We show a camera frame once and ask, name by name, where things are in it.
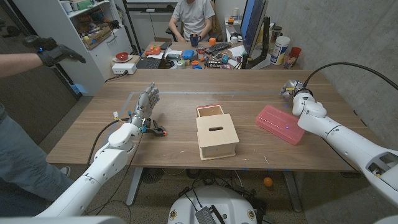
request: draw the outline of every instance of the table leg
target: table leg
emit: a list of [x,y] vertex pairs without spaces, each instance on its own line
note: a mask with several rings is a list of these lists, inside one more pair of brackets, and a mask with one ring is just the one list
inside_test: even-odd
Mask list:
[[142,168],[142,167],[134,168],[134,173],[132,174],[129,195],[127,196],[127,200],[126,200],[126,205],[128,205],[128,206],[132,205],[136,199],[143,169],[144,168]]
[[301,202],[299,197],[299,192],[297,191],[297,186],[294,181],[293,172],[284,171],[285,183],[287,187],[287,191],[290,195],[290,201],[292,202],[292,207],[295,212],[301,212]]

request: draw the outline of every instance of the wooden box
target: wooden box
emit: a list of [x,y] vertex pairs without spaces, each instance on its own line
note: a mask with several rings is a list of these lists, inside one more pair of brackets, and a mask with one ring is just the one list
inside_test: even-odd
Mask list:
[[88,40],[83,40],[88,50],[95,48],[111,35],[109,26],[104,27],[99,33],[93,34]]
[[211,116],[218,114],[224,114],[224,111],[219,103],[215,105],[199,106],[197,108],[197,117],[204,117],[204,116]]
[[200,159],[219,159],[235,156],[239,142],[231,115],[224,114],[220,105],[197,108]]

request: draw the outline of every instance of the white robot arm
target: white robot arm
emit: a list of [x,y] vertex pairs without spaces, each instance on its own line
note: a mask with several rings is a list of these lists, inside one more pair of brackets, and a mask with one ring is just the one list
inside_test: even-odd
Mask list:
[[309,89],[289,80],[281,89],[284,98],[293,97],[293,114],[298,125],[322,137],[338,153],[353,161],[376,190],[398,207],[398,152],[378,146],[326,116]]
[[159,101],[159,90],[152,83],[141,93],[129,121],[112,133],[95,154],[92,165],[48,209],[36,217],[72,217],[81,215],[107,180],[117,174],[133,156],[137,145],[132,137],[142,134],[145,119]]

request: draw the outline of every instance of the computer monitor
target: computer monitor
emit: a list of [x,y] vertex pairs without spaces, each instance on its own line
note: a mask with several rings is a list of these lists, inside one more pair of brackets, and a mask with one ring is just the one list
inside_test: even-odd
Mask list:
[[247,0],[241,24],[243,45],[248,57],[251,57],[257,37],[266,14],[268,1]]

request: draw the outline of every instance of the red bowl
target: red bowl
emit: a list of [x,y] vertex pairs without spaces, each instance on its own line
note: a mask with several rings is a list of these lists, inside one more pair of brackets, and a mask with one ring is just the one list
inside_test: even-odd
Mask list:
[[121,52],[116,55],[116,58],[119,60],[127,60],[127,58],[129,58],[129,54],[127,52]]

